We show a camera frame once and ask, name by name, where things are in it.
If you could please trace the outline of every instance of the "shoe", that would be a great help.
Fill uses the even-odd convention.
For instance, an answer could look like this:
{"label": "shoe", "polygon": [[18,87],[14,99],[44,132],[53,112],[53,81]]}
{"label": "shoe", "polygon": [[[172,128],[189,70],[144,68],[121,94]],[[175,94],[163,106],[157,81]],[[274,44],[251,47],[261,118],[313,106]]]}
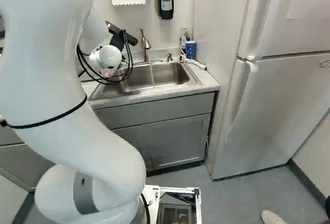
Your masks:
{"label": "shoe", "polygon": [[265,224],[286,224],[278,215],[269,210],[263,210],[261,213],[261,219]]}

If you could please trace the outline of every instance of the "sink basin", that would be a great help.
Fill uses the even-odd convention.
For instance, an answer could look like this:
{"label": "sink basin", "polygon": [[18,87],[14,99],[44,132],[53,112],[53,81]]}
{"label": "sink basin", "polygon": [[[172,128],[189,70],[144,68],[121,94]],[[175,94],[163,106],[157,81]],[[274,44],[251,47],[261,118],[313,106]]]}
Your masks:
{"label": "sink basin", "polygon": [[[127,69],[117,71],[118,75]],[[194,74],[185,64],[173,61],[135,65],[131,76],[116,85],[99,85],[92,93],[90,99],[98,100],[126,95],[150,93],[153,91],[169,90],[177,87],[186,87],[200,84]]]}

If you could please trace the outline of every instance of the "refrigerator door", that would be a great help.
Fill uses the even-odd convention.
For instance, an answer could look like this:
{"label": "refrigerator door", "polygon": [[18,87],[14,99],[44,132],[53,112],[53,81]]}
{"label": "refrigerator door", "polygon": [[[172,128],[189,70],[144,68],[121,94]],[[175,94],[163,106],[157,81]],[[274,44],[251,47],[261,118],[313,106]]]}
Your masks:
{"label": "refrigerator door", "polygon": [[330,50],[330,0],[248,0],[241,58]]}
{"label": "refrigerator door", "polygon": [[227,103],[214,179],[285,164],[330,107],[330,53],[246,64],[241,98]]}

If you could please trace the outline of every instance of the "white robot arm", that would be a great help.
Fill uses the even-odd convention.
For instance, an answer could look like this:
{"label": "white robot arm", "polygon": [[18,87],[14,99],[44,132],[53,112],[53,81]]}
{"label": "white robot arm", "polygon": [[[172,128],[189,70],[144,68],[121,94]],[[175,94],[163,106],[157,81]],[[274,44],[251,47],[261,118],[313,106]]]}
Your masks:
{"label": "white robot arm", "polygon": [[88,55],[108,36],[93,0],[0,0],[0,14],[0,113],[57,164],[37,186],[38,209],[57,223],[130,223],[141,204],[144,161],[95,116],[74,67],[78,43]]}

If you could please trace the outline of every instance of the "gray floor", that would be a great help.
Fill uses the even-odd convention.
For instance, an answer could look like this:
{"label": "gray floor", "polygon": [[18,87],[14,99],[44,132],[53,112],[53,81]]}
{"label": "gray floor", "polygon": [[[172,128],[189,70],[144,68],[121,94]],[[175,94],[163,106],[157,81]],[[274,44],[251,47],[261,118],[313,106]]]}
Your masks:
{"label": "gray floor", "polygon": [[[262,224],[260,212],[269,209],[288,224],[318,224],[325,211],[286,167],[212,182],[205,166],[154,176],[147,184],[200,187],[203,224]],[[25,224],[52,224],[34,207]]]}

